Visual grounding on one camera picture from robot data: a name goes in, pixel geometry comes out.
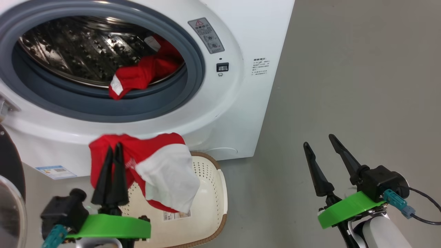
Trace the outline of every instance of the washing machine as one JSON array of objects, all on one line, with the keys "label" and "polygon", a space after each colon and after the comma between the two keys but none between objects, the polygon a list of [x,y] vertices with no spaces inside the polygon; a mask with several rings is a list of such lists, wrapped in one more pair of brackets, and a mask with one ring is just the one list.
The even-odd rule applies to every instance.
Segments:
[{"label": "washing machine", "polygon": [[[181,134],[217,160],[254,155],[294,0],[0,3],[1,124],[51,178],[90,174],[102,134]],[[115,101],[112,74],[160,35],[184,62]]]}]

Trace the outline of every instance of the green plastic bracket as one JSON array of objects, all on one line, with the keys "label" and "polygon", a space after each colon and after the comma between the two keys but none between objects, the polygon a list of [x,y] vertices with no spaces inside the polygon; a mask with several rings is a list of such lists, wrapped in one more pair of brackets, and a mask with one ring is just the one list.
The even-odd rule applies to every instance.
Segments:
[{"label": "green plastic bracket", "polygon": [[326,229],[383,203],[385,201],[376,203],[359,191],[328,207],[318,216],[318,221],[321,227]]},{"label": "green plastic bracket", "polygon": [[150,222],[128,216],[108,214],[91,214],[87,217],[81,230],[68,234],[66,238],[100,237],[148,239],[152,227]]}]

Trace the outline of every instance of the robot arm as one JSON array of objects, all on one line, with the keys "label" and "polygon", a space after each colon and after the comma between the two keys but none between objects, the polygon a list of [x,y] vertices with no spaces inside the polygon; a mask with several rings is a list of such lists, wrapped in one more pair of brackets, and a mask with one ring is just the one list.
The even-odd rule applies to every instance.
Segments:
[{"label": "robot arm", "polygon": [[77,188],[69,196],[52,198],[41,214],[43,248],[56,248],[65,240],[76,242],[78,248],[97,244],[133,248],[135,241],[150,238],[147,216],[122,216],[119,209],[129,203],[121,144],[115,152],[109,147],[93,192],[91,203],[101,205],[98,214],[89,214],[82,204],[85,199],[86,193]]},{"label": "robot arm", "polygon": [[[382,165],[375,169],[360,165],[335,135],[330,134],[329,139],[349,172],[350,182],[357,186],[357,193],[343,200],[337,197],[333,192],[334,186],[315,161],[310,145],[308,142],[303,144],[316,195],[326,196],[326,206],[319,209],[318,216],[323,229],[337,227],[348,248],[411,248],[388,218],[388,204],[398,208],[408,219],[416,218],[427,224],[441,225],[441,222],[430,222],[416,216],[415,210],[404,200],[409,196],[409,190],[413,190],[427,197],[441,211],[440,205],[432,198],[410,188],[402,175]],[[370,218],[352,227],[352,222],[365,217]]]}]

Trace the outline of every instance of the barcode sticker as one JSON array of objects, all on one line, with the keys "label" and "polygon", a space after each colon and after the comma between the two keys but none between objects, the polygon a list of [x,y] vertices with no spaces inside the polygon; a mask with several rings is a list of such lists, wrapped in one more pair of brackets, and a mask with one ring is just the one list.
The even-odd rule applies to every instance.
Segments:
[{"label": "barcode sticker", "polygon": [[188,211],[188,213],[170,213],[166,211],[162,211],[162,220],[163,221],[172,221],[172,220],[178,220],[182,218],[188,218],[191,217],[191,210]]},{"label": "barcode sticker", "polygon": [[77,176],[74,173],[68,171],[66,168],[64,168],[60,165],[37,167],[36,169],[52,179],[62,179],[62,178],[69,178],[69,177],[76,177]]}]

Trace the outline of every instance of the warning label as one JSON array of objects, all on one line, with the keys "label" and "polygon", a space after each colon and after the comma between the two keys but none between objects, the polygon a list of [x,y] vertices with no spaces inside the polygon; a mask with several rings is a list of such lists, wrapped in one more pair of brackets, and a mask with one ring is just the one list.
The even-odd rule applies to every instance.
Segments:
[{"label": "warning label", "polygon": [[193,28],[193,30],[199,35],[201,40],[204,42],[210,54],[220,53],[225,51],[221,40],[217,36],[213,27],[206,18],[199,18],[197,20],[189,21],[188,24]]},{"label": "warning label", "polygon": [[251,76],[263,75],[268,73],[269,60],[266,58],[258,58],[253,60],[253,69],[251,70]]}]

